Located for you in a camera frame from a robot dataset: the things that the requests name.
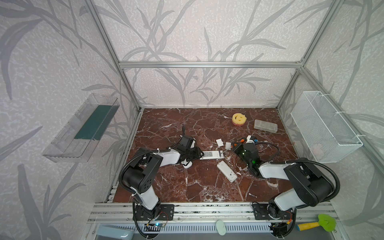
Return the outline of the clear plastic wall shelf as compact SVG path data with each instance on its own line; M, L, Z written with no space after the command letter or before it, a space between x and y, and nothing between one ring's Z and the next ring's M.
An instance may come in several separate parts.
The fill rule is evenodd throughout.
M54 163L86 163L120 107L117 97L90 94L42 155Z

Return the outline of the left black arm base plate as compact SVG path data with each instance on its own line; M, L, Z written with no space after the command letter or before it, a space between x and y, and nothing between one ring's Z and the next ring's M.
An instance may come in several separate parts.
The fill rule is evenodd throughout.
M157 204L153 210L148 210L143 206L133 206L134 219L136 221L172 221L175 213L173 204Z

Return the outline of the white remote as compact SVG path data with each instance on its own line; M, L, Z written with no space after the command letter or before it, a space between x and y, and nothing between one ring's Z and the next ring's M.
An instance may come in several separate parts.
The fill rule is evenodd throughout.
M217 167L231 183L238 178L237 174L224 161L219 162Z
M185 169L189 169L193 165L193 162L184 160L184 161L181 162L181 164L183 165L183 167Z
M203 151L201 160L218 160L224 158L223 151Z

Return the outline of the green yellow toy spatula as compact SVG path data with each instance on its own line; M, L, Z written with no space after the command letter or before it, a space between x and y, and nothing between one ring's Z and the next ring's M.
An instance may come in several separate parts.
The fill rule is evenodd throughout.
M319 214L318 221L297 225L298 231L305 231L317 227L322 227L326 232L332 232L336 228L336 220L326 214Z

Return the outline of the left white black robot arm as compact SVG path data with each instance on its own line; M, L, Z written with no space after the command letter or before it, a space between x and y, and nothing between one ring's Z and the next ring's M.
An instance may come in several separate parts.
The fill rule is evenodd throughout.
M168 165L189 168L193 161L204 155L196 139L187 135L181 136L177 143L163 150L140 148L120 171L119 184L131 192L144 209L153 211L160 203L153 188L159 169Z

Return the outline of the small circuit board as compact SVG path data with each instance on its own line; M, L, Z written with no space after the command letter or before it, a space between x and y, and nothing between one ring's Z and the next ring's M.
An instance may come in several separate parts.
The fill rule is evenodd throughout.
M149 222L146 224L147 229L159 229L159 228L164 228L167 225L168 222Z

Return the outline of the clear plastic box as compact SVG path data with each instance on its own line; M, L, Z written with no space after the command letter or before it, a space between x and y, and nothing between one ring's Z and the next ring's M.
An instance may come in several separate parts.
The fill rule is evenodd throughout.
M277 133L278 125L275 123L270 123L262 120L255 120L254 129L269 132L269 133Z

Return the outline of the pale green oval object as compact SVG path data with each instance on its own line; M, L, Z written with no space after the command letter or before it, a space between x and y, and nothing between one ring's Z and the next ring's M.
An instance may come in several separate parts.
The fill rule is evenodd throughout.
M226 225L222 220L216 221L216 229L220 236L224 236L227 233Z

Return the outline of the yellow smiley sponge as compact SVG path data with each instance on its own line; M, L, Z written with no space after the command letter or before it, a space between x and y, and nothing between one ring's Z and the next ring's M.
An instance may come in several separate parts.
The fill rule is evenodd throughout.
M243 126L247 121L247 117L241 113L235 113L232 116L232 123L235 126Z

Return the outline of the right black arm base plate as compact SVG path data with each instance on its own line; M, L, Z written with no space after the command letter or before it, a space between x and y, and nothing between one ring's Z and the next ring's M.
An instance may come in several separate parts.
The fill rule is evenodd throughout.
M275 204L252 203L252 209L256 220L288 221L293 218L293 209L282 211Z

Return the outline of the light blue tray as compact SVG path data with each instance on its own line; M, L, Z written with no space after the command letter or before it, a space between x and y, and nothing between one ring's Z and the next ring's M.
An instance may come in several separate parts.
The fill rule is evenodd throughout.
M97 231L96 240L131 240L134 231L120 229L112 226L100 226Z

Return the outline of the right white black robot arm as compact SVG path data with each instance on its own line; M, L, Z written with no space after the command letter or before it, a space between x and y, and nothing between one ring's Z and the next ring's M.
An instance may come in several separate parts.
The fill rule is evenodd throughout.
M277 152L269 162L263 162L258 145L270 145ZM292 188L277 195L269 203L271 209L287 211L315 207L329 201L340 192L341 183L337 174L324 164L306 158L274 162L280 148L272 143L242 139L231 144L233 152L247 164L249 172L262 179L281 179L289 181Z

